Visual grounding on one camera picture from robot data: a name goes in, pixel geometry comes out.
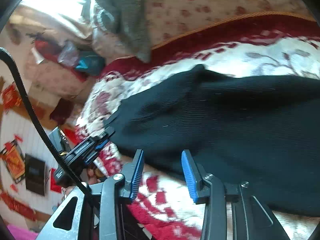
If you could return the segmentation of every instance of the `black cloth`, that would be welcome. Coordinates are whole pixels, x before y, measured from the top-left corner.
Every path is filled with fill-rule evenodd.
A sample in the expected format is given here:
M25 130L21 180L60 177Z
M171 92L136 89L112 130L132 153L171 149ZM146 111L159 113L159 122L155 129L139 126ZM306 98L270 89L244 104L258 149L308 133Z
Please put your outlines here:
M128 99L106 120L120 153L183 178L181 152L271 208L320 216L320 81L231 78L202 65Z

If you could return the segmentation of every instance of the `bedspread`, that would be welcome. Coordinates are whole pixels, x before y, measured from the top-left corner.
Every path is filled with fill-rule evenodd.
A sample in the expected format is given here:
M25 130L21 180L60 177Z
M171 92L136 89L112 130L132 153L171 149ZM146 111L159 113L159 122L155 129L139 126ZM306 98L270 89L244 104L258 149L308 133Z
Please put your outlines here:
M161 44L172 37L219 22L225 18L260 11L286 11L310 15L301 0L145 0L145 18L150 43ZM92 47L107 63L131 55L118 35L99 24L102 8L91 3Z
M190 33L153 51L153 61L142 65L122 58L110 65L92 92L78 119L81 138L98 135L102 120L114 113L121 100L159 84L175 73L204 64L212 71L244 77L251 75L299 75L320 79L320 29L312 19L270 12L246 15ZM124 69L136 73L126 79ZM95 164L106 175L120 172L122 163L116 145L109 142ZM194 205L182 181L150 167L145 168L137 200L129 209L156 239L199 239L204 205ZM319 218L275 212L291 239L307 239ZM228 239L231 239L231 209L228 206Z

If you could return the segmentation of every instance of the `red decoration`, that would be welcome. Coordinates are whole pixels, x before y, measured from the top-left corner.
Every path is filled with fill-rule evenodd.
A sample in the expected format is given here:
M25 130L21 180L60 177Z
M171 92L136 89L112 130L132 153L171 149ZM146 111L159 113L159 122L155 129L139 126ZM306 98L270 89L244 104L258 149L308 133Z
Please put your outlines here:
M50 190L54 192L61 193L62 187L57 185L56 182L54 181L53 174L56 171L56 169L52 168L51 169L51 176L50 176Z
M19 142L23 142L22 138L17 134L14 134L14 139L19 141Z
M1 155L1 158L5 161L12 178L15 181L20 181L19 178L25 173L25 164L21 158L20 148L10 142L5 143L4 146L6 152Z
M2 101L4 105L4 109L8 110L14 106L20 106L21 104L21 97L17 92L14 83L8 86L2 92Z
M63 132L74 145L78 145L81 142L73 130L65 128Z
M13 197L11 197L7 192L3 192L0 194L0 199L3 200L3 202L8 206L10 210L13 210L20 215L24 216L25 218L28 218L32 221L36 221L36 212L31 209L30 207L26 206L25 204L22 204L21 202L15 200Z
M18 193L18 188L16 187L16 185L11 184L10 189L12 189L14 192Z

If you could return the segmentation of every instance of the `black cable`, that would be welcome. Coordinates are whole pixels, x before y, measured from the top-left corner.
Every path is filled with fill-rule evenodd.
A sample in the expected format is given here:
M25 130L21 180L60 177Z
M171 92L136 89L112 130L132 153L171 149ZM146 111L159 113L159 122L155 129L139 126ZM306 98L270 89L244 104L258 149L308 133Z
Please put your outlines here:
M94 205L97 209L99 209L99 204L92 198L91 192L87 189L86 186L84 186L81 183L81 180L78 178L78 176L73 172L73 170L65 163L63 158L59 155L56 148L53 146L52 142L50 141L49 137L43 130L42 125L40 124L35 112L33 111L32 105L29 101L27 92L23 86L23 82L20 77L20 73L18 71L17 65L15 61L13 60L12 56L9 54L9 52L0 47L0 60L2 60L10 69L11 74L13 76L13 79L17 85L17 88L19 90L20 96L22 98L23 104L31 118L31 121L33 122L33 125L35 126L37 132L39 133L40 137L42 138L43 142L49 149L49 151L52 153L53 157L56 159L57 163L63 168L68 175L71 177L71 179L74 180L76 185L79 187L79 189L84 193L84 195L88 198L88 201L91 205Z

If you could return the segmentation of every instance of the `blue gripper pad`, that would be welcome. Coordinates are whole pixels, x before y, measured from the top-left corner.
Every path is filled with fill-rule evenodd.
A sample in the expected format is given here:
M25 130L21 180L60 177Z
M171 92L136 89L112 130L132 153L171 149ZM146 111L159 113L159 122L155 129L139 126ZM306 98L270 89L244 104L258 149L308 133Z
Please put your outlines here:
M192 198L193 202L196 203L199 196L196 189L196 179L190 166L190 161L193 162L190 152L186 153L186 151L184 150L181 155L183 174L189 190L189 195Z
M143 151L141 151L139 156L134 156L133 162L137 157L137 164L131 180L131 191L129 195L131 201L136 199L139 192L139 185L142 178L142 170L144 165Z

